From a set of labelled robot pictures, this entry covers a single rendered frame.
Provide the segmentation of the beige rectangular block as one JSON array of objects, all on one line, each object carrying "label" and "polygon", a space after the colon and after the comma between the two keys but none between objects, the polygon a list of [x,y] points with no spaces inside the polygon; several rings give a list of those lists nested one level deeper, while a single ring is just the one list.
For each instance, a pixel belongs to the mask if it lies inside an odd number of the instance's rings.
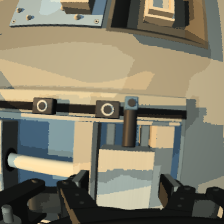
[{"label": "beige rectangular block", "polygon": [[92,15],[95,0],[61,0],[66,14]]}]

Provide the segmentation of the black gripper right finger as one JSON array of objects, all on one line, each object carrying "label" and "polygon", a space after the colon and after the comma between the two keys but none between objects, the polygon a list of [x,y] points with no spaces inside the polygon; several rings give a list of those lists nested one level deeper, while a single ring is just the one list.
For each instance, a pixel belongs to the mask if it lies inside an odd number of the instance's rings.
[{"label": "black gripper right finger", "polygon": [[[206,194],[195,194],[194,187],[184,186],[175,180],[170,174],[160,175],[158,198],[164,208],[158,216],[195,216],[224,220],[224,189],[209,187]],[[217,216],[220,206],[223,209],[222,218]]]}]

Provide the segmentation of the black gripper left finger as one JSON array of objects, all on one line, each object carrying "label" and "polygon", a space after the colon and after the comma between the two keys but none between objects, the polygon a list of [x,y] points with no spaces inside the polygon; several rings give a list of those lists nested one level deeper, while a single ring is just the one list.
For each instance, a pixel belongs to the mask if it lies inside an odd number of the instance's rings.
[{"label": "black gripper left finger", "polygon": [[38,224],[47,213],[57,213],[58,219],[69,215],[72,224],[113,219],[88,192],[89,170],[81,169],[54,187],[28,179],[0,191],[0,224]]}]

